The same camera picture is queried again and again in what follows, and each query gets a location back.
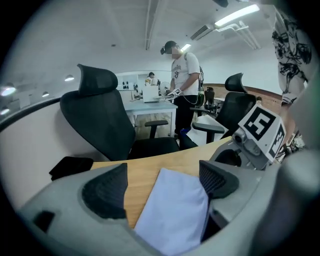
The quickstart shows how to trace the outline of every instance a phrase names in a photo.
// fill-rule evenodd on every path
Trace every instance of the black cloth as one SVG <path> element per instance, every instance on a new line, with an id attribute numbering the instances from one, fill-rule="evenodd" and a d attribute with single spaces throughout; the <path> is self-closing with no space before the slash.
<path id="1" fill-rule="evenodd" d="M 179 96 L 174 100 L 174 104 L 178 106 L 175 114 L 175 130 L 174 132 L 180 135 L 182 129 L 191 127 L 194 111 L 190 107 L 194 107 L 197 102 L 198 95 Z"/>
<path id="2" fill-rule="evenodd" d="M 134 142 L 128 159 L 149 158 L 179 151 L 172 137 L 148 138 Z"/>
<path id="3" fill-rule="evenodd" d="M 93 159 L 86 157 L 64 157 L 50 172 L 51 180 L 89 171 L 94 164 Z"/>

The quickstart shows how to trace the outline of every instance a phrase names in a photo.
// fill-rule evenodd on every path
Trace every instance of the wooden desk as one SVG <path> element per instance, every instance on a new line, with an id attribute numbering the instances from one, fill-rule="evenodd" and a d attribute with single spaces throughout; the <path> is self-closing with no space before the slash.
<path id="1" fill-rule="evenodd" d="M 161 168 L 198 176 L 199 160 L 209 160 L 217 148 L 230 139 L 231 137 L 227 137 L 204 146 L 147 158 L 95 162 L 91 170 L 127 163 L 128 187 L 124 195 L 124 209 L 126 210 L 129 226 L 134 228 Z"/>

